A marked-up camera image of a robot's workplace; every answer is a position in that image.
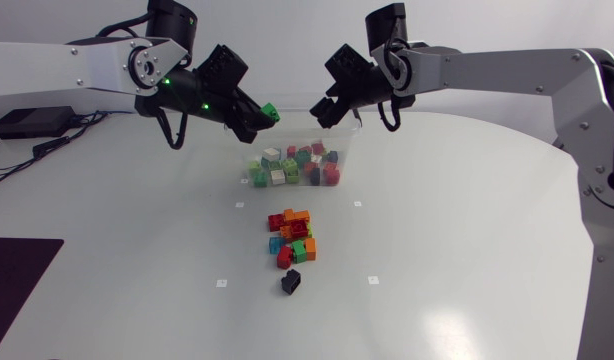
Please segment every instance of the building block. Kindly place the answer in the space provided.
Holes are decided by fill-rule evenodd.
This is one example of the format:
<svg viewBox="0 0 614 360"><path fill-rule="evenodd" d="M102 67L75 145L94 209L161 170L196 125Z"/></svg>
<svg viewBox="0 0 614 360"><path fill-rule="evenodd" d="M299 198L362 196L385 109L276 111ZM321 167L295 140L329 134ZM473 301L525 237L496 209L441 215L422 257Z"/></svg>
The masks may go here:
<svg viewBox="0 0 614 360"><path fill-rule="evenodd" d="M296 264L307 261L307 251L302 241L294 241L291 243L291 249L293 250L293 260Z"/></svg>
<svg viewBox="0 0 614 360"><path fill-rule="evenodd" d="M249 163L249 176L253 178L261 171L263 171L263 168L262 166L260 166L260 163L258 161L251 161Z"/></svg>
<svg viewBox="0 0 614 360"><path fill-rule="evenodd" d="M282 214L269 215L269 231L280 231L281 226L285 226L285 218Z"/></svg>
<svg viewBox="0 0 614 360"><path fill-rule="evenodd" d="M265 149L263 150L263 158L269 160L270 162L278 161L280 160L280 151L274 148Z"/></svg>
<svg viewBox="0 0 614 360"><path fill-rule="evenodd" d="M285 173L298 171L298 163L294 159L285 159L281 162L281 166Z"/></svg>
<svg viewBox="0 0 614 360"><path fill-rule="evenodd" d="M280 115L278 115L278 111L271 103L265 104L262 108L260 108L260 112L269 116L274 122L280 121Z"/></svg>
<svg viewBox="0 0 614 360"><path fill-rule="evenodd" d="M287 275L280 279L280 286L289 295L294 293L298 285L300 285L300 273L294 269L287 271Z"/></svg>
<svg viewBox="0 0 614 360"><path fill-rule="evenodd" d="M270 237L269 238L269 253L278 254L280 252L280 248L283 245L285 245L285 239L281 237Z"/></svg>
<svg viewBox="0 0 614 360"><path fill-rule="evenodd" d="M290 146L287 148L287 158L296 157L296 147Z"/></svg>
<svg viewBox="0 0 614 360"><path fill-rule="evenodd" d="M336 170L337 167L338 167L338 164L328 162L323 167L323 174L327 176L327 172L329 172L329 170Z"/></svg>
<svg viewBox="0 0 614 360"><path fill-rule="evenodd" d="M285 183L285 172L282 170L273 170L271 172L272 185L282 185Z"/></svg>
<svg viewBox="0 0 614 360"><path fill-rule="evenodd" d="M298 168L302 169L303 165L311 160L311 155L306 150L299 150L296 153L295 159L296 163L298 164Z"/></svg>
<svg viewBox="0 0 614 360"><path fill-rule="evenodd" d="M278 255L276 256L276 266L281 269L289 269L293 258L292 251L287 246L281 246Z"/></svg>
<svg viewBox="0 0 614 360"><path fill-rule="evenodd" d="M296 220L305 220L306 222L309 222L311 220L309 216L309 211L307 210L295 212L294 218Z"/></svg>
<svg viewBox="0 0 614 360"><path fill-rule="evenodd" d="M311 171L311 173L309 174L309 182L314 186L320 185L320 169L319 168L315 168L314 170Z"/></svg>
<svg viewBox="0 0 614 360"><path fill-rule="evenodd" d="M269 162L269 171L274 171L274 170L282 170L282 167L280 166L280 161L270 161Z"/></svg>
<svg viewBox="0 0 614 360"><path fill-rule="evenodd" d="M260 172L254 176L255 187L267 187L267 174Z"/></svg>
<svg viewBox="0 0 614 360"><path fill-rule="evenodd" d="M291 237L291 228L289 225L283 225L280 227L280 236L284 237L287 242L294 241Z"/></svg>
<svg viewBox="0 0 614 360"><path fill-rule="evenodd" d="M322 142L315 142L315 143L311 144L311 148L312 148L314 154L316 154L316 155L321 155L323 153L323 151L325 150L325 147L323 146Z"/></svg>
<svg viewBox="0 0 614 360"><path fill-rule="evenodd" d="M318 164L316 164L315 162L310 161L303 165L303 173L305 174L305 176L310 176L311 171L314 169L318 169Z"/></svg>
<svg viewBox="0 0 614 360"><path fill-rule="evenodd" d="M327 154L327 161L338 163L338 151L330 151L329 154Z"/></svg>
<svg viewBox="0 0 614 360"><path fill-rule="evenodd" d="M309 234L305 220L294 220L289 223L289 227L291 228L291 237L294 239L306 237Z"/></svg>
<svg viewBox="0 0 614 360"><path fill-rule="evenodd" d="M293 209L285 209L285 211L283 211L283 216L285 217L285 223L287 224L296 220Z"/></svg>
<svg viewBox="0 0 614 360"><path fill-rule="evenodd" d="M329 170L325 175L327 185L337 185L340 181L340 171L338 169Z"/></svg>
<svg viewBox="0 0 614 360"><path fill-rule="evenodd" d="M311 154L313 152L311 146L309 146L309 145L301 147L300 151L307 151L309 153L309 156L311 156Z"/></svg>
<svg viewBox="0 0 614 360"><path fill-rule="evenodd" d="M311 237L305 239L305 251L307 252L307 260L316 260L316 239Z"/></svg>
<svg viewBox="0 0 614 360"><path fill-rule="evenodd" d="M285 178L287 179L287 184L298 184L300 182L300 176L298 175L298 169L295 171L290 171L285 174Z"/></svg>

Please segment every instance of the black block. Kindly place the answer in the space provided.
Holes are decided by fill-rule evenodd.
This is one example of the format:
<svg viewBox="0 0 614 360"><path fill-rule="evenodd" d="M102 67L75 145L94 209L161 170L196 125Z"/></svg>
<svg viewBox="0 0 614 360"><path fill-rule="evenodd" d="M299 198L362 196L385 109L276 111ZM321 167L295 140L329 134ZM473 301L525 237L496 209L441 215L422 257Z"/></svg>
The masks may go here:
<svg viewBox="0 0 614 360"><path fill-rule="evenodd" d="M294 290L300 285L300 273L294 269L287 271L287 275L280 279L280 284L283 287L283 291L291 295Z"/></svg>

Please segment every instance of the blue block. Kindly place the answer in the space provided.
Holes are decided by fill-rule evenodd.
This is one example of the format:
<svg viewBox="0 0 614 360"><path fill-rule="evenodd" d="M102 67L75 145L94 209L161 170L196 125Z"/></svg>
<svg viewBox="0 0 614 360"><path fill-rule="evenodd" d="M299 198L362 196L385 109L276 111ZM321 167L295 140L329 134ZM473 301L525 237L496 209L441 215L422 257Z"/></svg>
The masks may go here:
<svg viewBox="0 0 614 360"><path fill-rule="evenodd" d="M280 247L285 245L285 238L282 237L270 237L269 238L269 253L278 254Z"/></svg>

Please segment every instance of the black cable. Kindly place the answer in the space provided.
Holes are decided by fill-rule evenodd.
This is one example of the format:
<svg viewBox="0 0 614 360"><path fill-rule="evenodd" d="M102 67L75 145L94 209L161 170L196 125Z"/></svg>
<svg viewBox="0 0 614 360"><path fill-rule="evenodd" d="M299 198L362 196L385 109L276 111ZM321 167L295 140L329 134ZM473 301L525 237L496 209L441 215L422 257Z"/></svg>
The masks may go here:
<svg viewBox="0 0 614 360"><path fill-rule="evenodd" d="M154 16L154 12L150 10L147 12L147 14L143 16L139 16L135 19L125 20L125 21L119 22L118 24L106 26L105 28L100 30L100 32L98 33L98 35L96 35L96 37L105 37L113 33L116 30L124 30L125 28L128 29L132 26L142 24L146 21L149 21L149 19L151 19L152 16Z"/></svg>

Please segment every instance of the black box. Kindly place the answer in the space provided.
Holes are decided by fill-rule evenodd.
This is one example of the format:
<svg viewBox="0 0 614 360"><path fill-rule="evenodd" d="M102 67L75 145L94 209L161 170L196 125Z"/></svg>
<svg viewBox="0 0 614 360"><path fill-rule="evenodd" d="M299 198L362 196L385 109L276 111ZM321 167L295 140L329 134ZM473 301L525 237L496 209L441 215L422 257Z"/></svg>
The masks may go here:
<svg viewBox="0 0 614 360"><path fill-rule="evenodd" d="M69 129L71 106L16 109L0 119L1 139L58 137Z"/></svg>

